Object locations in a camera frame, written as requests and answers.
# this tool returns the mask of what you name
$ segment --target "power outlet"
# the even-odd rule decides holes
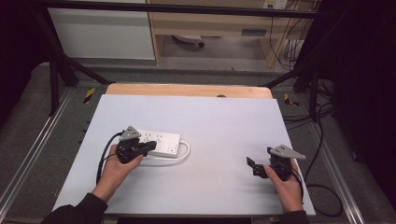
[[[275,8],[276,0],[265,0],[262,8]]]
[[[288,0],[276,0],[275,9],[285,9]]]
[[[147,143],[155,141],[157,146],[148,154],[152,156],[177,157],[178,144],[180,143],[180,134],[177,133],[160,133],[147,130],[137,130],[140,132],[140,142]]]
[[[265,0],[262,8],[285,9],[288,0]]]

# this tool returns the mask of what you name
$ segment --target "white cabinet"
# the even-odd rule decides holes
[[[49,8],[49,14],[70,57],[154,60],[147,12]]]

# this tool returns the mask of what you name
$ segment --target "gray carpet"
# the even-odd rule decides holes
[[[94,69],[103,77],[117,80],[118,82],[154,82],[154,83],[190,83],[190,84],[221,84],[221,85],[248,85],[263,84],[276,77],[276,74],[255,72],[198,72],[187,70],[161,70],[161,69]],[[53,130],[41,155],[35,163],[31,173],[14,204],[7,213],[7,218],[30,217],[42,218],[50,212],[56,201],[56,192],[62,188],[68,171],[78,152],[79,142],[84,138],[84,130],[89,127],[99,97],[106,90],[106,86],[96,86],[96,91],[91,101],[82,103],[87,90],[90,88],[90,78],[80,75],[82,84],[73,89],[72,96],[58,124]],[[48,69],[38,67],[33,74],[32,81],[22,96],[20,103],[14,108],[6,126],[1,130],[0,148],[10,160],[1,160],[0,165],[0,190],[4,192],[19,164],[23,161],[30,146],[35,141],[40,129],[50,112],[50,90]],[[274,97],[278,100],[280,110],[284,116],[303,115],[300,106],[285,105],[284,93],[290,94],[292,101],[298,101],[296,95],[288,88],[293,80],[283,83],[282,87],[274,88]],[[342,130],[337,124],[337,119],[328,116],[322,120],[326,142],[332,149],[349,188],[358,204],[359,209],[367,223],[396,223],[396,215],[389,202],[378,188],[370,175],[370,171],[363,163],[355,162]],[[287,125],[292,128],[297,124]],[[309,125],[289,131],[290,141],[294,149],[305,154],[306,161],[300,161],[304,172],[311,162],[318,143]],[[328,171],[319,157],[308,177],[308,183],[322,184],[333,188]],[[327,190],[312,189],[311,198],[314,206],[326,213],[335,213],[339,205],[336,198]],[[326,217],[317,214],[310,218],[313,223],[348,223],[348,218],[343,213],[340,217]]]

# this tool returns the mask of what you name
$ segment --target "floor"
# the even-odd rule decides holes
[[[118,82],[257,86],[288,71],[288,67],[283,68],[279,64],[276,68],[268,68],[265,58],[258,50],[258,42],[254,39],[206,37],[204,41],[205,47],[201,49],[180,43],[168,36],[165,39],[163,59],[158,66],[154,62],[82,61],[99,75]],[[26,155],[30,153],[32,145],[49,118],[48,73],[46,65],[37,67],[21,101],[14,107],[6,125],[0,130],[1,152],[12,158],[0,161],[2,195],[9,190],[8,184],[18,172]],[[69,92],[70,99],[54,129],[51,130],[49,138],[44,142],[35,164],[28,170],[29,175],[22,181],[21,188],[16,190],[18,195],[10,199],[13,204],[6,209],[7,216],[3,223],[38,223],[52,209],[57,192],[62,188],[85,130],[89,127],[99,97],[106,91],[106,86],[94,82],[85,75],[78,73],[78,77],[80,83],[76,88],[63,89],[64,92]],[[306,114],[303,107],[306,94],[293,92],[294,81],[295,78],[291,78],[272,89],[285,118],[287,116],[296,118]],[[321,85],[331,89],[329,82],[323,81]],[[95,87],[92,99],[88,104],[83,104],[88,89],[92,87]],[[285,93],[290,99],[287,104]],[[328,97],[319,96],[318,102],[324,105]],[[338,126],[337,117],[329,114],[321,121],[324,143],[331,150],[354,202],[359,207],[364,219],[363,223],[396,223],[395,211],[371,177],[370,171],[364,163],[352,160],[352,152]],[[286,124],[294,149],[298,148],[308,158],[299,163],[304,174],[318,147],[315,125],[312,122],[304,124],[304,121]],[[334,189],[334,181],[324,156],[323,152],[318,154],[307,183],[321,184]],[[312,188],[310,196],[314,206],[324,213],[334,214],[341,208],[337,198],[326,189]],[[353,223],[348,218],[346,210],[338,217],[327,217],[318,213],[315,217],[311,217],[310,221]],[[268,222],[266,218],[254,219],[254,223]]]

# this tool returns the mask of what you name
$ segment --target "aluminum rail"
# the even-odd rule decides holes
[[[298,94],[298,98],[304,112],[308,113],[307,97],[303,93],[300,93]],[[316,137],[316,140],[319,142],[321,133],[318,124],[314,122],[310,122],[310,125]],[[359,207],[356,205],[355,199],[353,198],[353,195],[350,192],[349,187],[347,186],[347,182],[345,181],[343,174],[338,168],[338,165],[334,157],[332,156],[332,151],[329,149],[329,146],[327,145],[324,138],[320,150],[322,152],[321,154],[322,159],[327,167],[327,170],[329,171],[330,179],[334,184],[334,188],[337,191],[338,196],[341,198],[341,201],[343,202],[344,211],[349,219],[349,222],[353,224],[363,224],[364,219],[363,216],[361,215],[361,211]]]
[[[274,18],[299,18],[299,19],[329,19],[336,18],[336,14],[317,11],[296,11],[284,9],[265,9],[247,7],[204,7],[187,5],[162,5],[138,3],[109,3],[91,1],[65,1],[65,0],[36,0],[35,4],[42,7],[113,10],[113,11],[146,11],[146,12],[172,12],[195,13],[215,15],[235,15]]]
[[[33,143],[32,147],[30,148],[29,152],[27,153],[25,159],[21,163],[20,168],[16,172],[16,174],[12,177],[12,180],[8,184],[6,190],[4,191],[3,195],[0,198],[0,223],[3,222],[3,219],[6,217],[6,214],[11,207],[12,203],[14,202],[15,198],[18,195],[24,181],[26,180],[27,176],[29,175],[30,171],[32,170],[33,166],[35,165],[35,161],[37,160],[38,156],[40,155],[41,150],[43,149],[44,145],[46,144],[47,140],[50,137],[50,134],[57,124],[59,118],[61,117],[64,109],[68,103],[70,95],[72,93],[72,88],[66,88],[64,94],[61,98],[61,103],[55,113],[47,119],[46,124],[44,125],[43,129],[41,130],[40,134],[38,135],[37,139]]]

